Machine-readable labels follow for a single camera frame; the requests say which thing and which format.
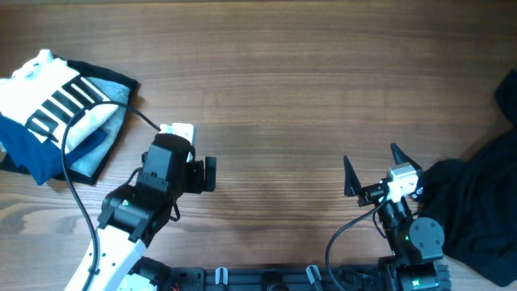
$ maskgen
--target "clothing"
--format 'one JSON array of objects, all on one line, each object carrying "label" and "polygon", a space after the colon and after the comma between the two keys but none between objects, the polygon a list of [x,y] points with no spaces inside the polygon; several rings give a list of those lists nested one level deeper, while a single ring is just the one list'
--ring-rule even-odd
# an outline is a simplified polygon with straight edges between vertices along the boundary
[{"label": "clothing", "polygon": [[[40,142],[50,140],[58,149],[75,113],[86,105],[110,100],[46,49],[16,70],[11,79],[0,80],[0,98],[0,112],[5,117],[23,124]],[[69,130],[65,152],[74,150],[116,109],[116,105],[104,105],[84,112]]]},{"label": "clothing", "polygon": [[[506,118],[517,125],[517,73],[495,93]],[[495,139],[468,162],[437,162],[422,174],[422,215],[443,224],[443,252],[493,281],[517,279],[517,128]]]},{"label": "clothing", "polygon": [[[6,147],[10,157],[16,161],[16,166],[23,165],[26,167],[38,185],[45,183],[45,181],[63,171],[61,151],[51,140],[41,143],[23,125],[5,116],[0,116],[0,129],[2,129],[0,130],[0,140]],[[104,141],[106,136],[107,134],[103,130],[96,129],[66,155],[67,164],[71,165],[85,154],[91,152]]]},{"label": "clothing", "polygon": [[[68,60],[67,65],[69,68],[77,70],[81,76],[98,87],[106,96],[109,96],[109,98],[114,101],[130,103],[131,98],[137,90],[138,82],[136,80],[112,70],[90,65],[83,61]],[[73,182],[86,183],[89,185],[96,183],[97,178],[109,159],[114,147],[113,145],[120,138],[119,133],[124,122],[125,112],[125,108],[118,108],[106,123],[101,126],[101,129],[107,133],[106,139],[89,154],[85,155],[85,157],[72,164],[69,177]],[[0,162],[0,170],[28,174],[28,170],[25,167],[16,166],[9,154]],[[60,174],[54,176],[54,179],[64,179],[64,176]]]}]

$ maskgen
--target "black cloth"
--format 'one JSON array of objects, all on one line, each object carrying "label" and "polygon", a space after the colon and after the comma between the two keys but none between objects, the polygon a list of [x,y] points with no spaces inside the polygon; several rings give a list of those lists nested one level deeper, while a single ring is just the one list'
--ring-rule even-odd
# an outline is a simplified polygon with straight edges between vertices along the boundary
[{"label": "black cloth", "polygon": [[[517,125],[517,73],[495,92],[506,118]],[[517,128],[467,162],[437,162],[422,174],[422,215],[443,225],[443,252],[496,285],[517,279]]]},{"label": "black cloth", "polygon": [[[120,85],[126,86],[129,89],[128,104],[131,103],[132,97],[135,95],[135,92],[137,91],[137,88],[138,88],[137,80],[131,79],[122,74],[116,73],[112,70],[98,67],[96,65],[90,65],[84,61],[68,60],[67,65],[68,65],[68,67],[70,67],[74,70],[77,70],[83,77],[100,78],[102,80],[117,82]],[[120,139],[120,134],[123,132],[123,130],[122,130],[123,127],[124,127],[124,124],[122,124],[122,128],[120,128],[119,132],[117,133],[115,142],[113,142],[113,145],[111,145],[110,149],[108,150],[108,152],[106,153],[106,155],[104,156],[102,161],[100,162],[99,166],[95,170],[95,173],[91,177],[89,177],[87,175],[77,173],[76,171],[69,170],[69,173],[70,173],[69,177],[72,180],[72,182],[84,183],[84,184],[88,184],[88,185],[93,185],[97,182],[97,179],[99,178],[100,173],[103,171],[104,167],[106,166],[107,160],[109,159],[111,152],[113,151],[113,148],[115,147],[115,144]],[[25,168],[23,166],[17,167],[8,153],[7,153],[6,157],[3,159],[3,161],[0,162],[0,170],[12,171],[12,172],[16,172],[16,173],[30,175],[27,168]],[[60,179],[60,180],[65,179],[63,174],[59,174],[53,178]]]}]

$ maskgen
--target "black stripe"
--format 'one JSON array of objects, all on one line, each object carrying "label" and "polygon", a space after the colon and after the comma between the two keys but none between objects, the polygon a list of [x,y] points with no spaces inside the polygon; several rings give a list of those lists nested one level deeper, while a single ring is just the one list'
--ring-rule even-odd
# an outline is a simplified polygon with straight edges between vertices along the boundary
[{"label": "black stripe", "polygon": [[66,109],[70,110],[73,114],[81,110],[81,108],[77,104],[75,104],[72,100],[70,100],[60,91],[55,91],[54,94],[52,94],[52,97],[57,102],[61,103],[61,105],[63,105]]},{"label": "black stripe", "polygon": [[97,94],[93,89],[91,89],[90,86],[88,86],[84,81],[81,79],[78,79],[76,82],[74,82],[75,86],[78,86],[79,89],[81,89],[83,92],[85,92],[90,98],[92,98],[96,103],[103,102],[104,99],[101,95]]},{"label": "black stripe", "polygon": [[[46,131],[41,126],[37,125],[33,119],[39,120],[41,123],[45,124],[49,131]],[[31,131],[41,135],[42,137],[50,138],[51,141],[57,142],[57,138],[54,137],[53,132],[56,130],[58,124],[57,121],[53,120],[50,116],[44,114],[40,109],[36,110],[36,112],[32,113],[31,117],[25,123],[25,127],[30,129]]]},{"label": "black stripe", "polygon": [[63,121],[65,124],[68,124],[72,117],[68,115],[63,109],[59,108],[56,104],[54,104],[50,100],[45,100],[41,107],[47,109],[50,113],[52,113],[55,117],[59,118],[59,120]]},{"label": "black stripe", "polygon": [[77,101],[79,101],[82,106],[90,105],[91,102],[88,100],[85,96],[83,96],[81,93],[79,93],[77,90],[72,88],[72,83],[74,82],[81,82],[81,76],[77,76],[73,79],[71,79],[69,82],[67,82],[65,85],[63,85],[63,90],[65,90],[68,94],[72,95]]}]

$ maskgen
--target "wooden tabletop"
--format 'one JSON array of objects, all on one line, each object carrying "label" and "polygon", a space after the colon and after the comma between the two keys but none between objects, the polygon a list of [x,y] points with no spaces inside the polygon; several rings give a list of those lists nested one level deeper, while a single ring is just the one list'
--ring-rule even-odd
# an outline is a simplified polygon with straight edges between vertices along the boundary
[{"label": "wooden tabletop", "polygon": [[[368,184],[393,165],[391,142],[428,168],[509,128],[493,92],[517,66],[517,6],[436,2],[2,6],[0,76],[48,48],[137,79],[133,105],[155,123],[197,126],[198,155],[218,160],[217,189],[181,197],[180,222],[147,256],[173,267],[323,265],[331,235],[369,210],[343,196],[344,154]],[[95,187],[77,186],[95,223],[154,134],[129,118]],[[63,289],[89,241],[65,183],[0,172],[0,289]],[[368,219],[331,261],[389,254]],[[456,291],[496,287],[445,263]]]}]

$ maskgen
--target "light blue denim fabric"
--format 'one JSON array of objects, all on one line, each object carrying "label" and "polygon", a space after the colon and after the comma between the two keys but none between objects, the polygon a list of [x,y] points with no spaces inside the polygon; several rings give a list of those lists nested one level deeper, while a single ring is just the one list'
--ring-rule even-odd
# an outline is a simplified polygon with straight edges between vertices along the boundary
[{"label": "light blue denim fabric", "polygon": [[[87,77],[86,79],[92,82],[112,101],[128,103],[129,88],[126,86],[100,78]],[[119,108],[111,115],[103,126],[101,126],[101,129],[107,133],[106,139],[90,153],[73,163],[70,167],[72,170],[88,177],[91,177],[95,173],[100,162],[111,148],[111,145],[113,145],[113,142],[115,142],[116,135],[124,121],[125,112],[126,108]]]}]

